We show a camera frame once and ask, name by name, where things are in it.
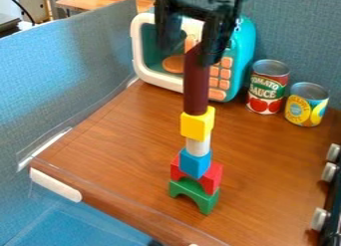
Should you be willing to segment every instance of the green block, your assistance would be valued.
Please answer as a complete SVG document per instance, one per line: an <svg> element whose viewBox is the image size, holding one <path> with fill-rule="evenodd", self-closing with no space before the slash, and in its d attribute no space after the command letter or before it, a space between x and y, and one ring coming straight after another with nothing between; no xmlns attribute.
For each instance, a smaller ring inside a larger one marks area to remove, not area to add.
<svg viewBox="0 0 341 246"><path fill-rule="evenodd" d="M202 214L208 215L215 206L218 197L218 189L214 195L206 194L201 185L188 177L184 177L179 181L170 181L170 196L176 198L180 194L184 194L192 199L198 206Z"/></svg>

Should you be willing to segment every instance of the red block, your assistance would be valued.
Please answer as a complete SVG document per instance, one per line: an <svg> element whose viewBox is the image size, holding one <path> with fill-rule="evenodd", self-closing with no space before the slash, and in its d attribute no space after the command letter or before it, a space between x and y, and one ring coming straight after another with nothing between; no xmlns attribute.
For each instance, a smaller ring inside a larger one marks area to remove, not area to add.
<svg viewBox="0 0 341 246"><path fill-rule="evenodd" d="M212 162L209 170L202 176L199 182L206 194L213 195L219 188L222 176L222 164ZM170 178L178 181L182 177L190 177L178 168L178 155L170 164Z"/></svg>

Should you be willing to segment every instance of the toy can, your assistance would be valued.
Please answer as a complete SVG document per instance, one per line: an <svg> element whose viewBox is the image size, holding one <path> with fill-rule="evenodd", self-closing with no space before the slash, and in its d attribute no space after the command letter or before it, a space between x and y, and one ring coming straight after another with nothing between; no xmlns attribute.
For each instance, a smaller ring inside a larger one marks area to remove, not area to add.
<svg viewBox="0 0 341 246"><path fill-rule="evenodd" d="M246 106L262 115L278 113L289 74L289 68L282 62L268 59L255 62Z"/></svg>
<svg viewBox="0 0 341 246"><path fill-rule="evenodd" d="M285 118L301 126L321 123L329 101L329 93L313 83L296 83L290 89Z"/></svg>

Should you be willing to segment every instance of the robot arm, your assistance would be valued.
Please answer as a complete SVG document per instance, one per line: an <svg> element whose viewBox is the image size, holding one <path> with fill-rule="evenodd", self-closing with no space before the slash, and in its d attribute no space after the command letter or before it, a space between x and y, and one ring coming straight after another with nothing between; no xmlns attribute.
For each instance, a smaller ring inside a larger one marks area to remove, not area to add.
<svg viewBox="0 0 341 246"><path fill-rule="evenodd" d="M204 21L199 62L218 63L232 35L241 0L156 0L158 42L171 52L180 38L181 16Z"/></svg>

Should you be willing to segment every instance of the wooden tabletop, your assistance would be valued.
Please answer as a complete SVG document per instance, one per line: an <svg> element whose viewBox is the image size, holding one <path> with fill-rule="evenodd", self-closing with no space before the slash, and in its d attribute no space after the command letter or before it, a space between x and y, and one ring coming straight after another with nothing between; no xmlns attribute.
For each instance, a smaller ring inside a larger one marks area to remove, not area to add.
<svg viewBox="0 0 341 246"><path fill-rule="evenodd" d="M316 245L309 230L327 185L319 182L341 113L300 127L262 116L243 98L216 107L213 160L223 163L220 199L209 216L168 195L170 163L184 147L182 95L136 82L32 166L79 189L84 201L170 245Z"/></svg>
<svg viewBox="0 0 341 246"><path fill-rule="evenodd" d="M72 10L90 11L125 0L58 0L58 7ZM154 0L137 0L138 12L146 12L154 6Z"/></svg>

